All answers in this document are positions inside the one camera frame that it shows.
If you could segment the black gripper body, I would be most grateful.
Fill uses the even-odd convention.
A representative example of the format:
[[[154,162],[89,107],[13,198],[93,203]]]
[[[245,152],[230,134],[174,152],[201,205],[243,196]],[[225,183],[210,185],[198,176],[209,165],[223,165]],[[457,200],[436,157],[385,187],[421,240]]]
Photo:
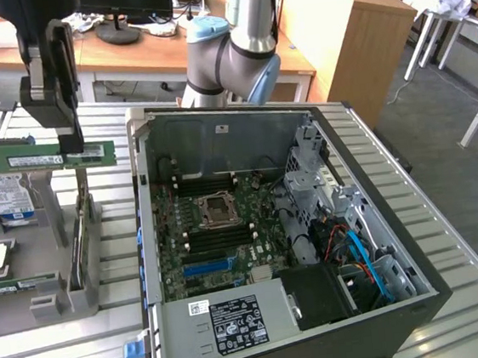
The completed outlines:
[[[30,48],[38,48],[44,60],[49,57],[49,23],[66,18],[78,5],[79,0],[0,0],[0,18],[15,27],[25,65],[31,62]]]

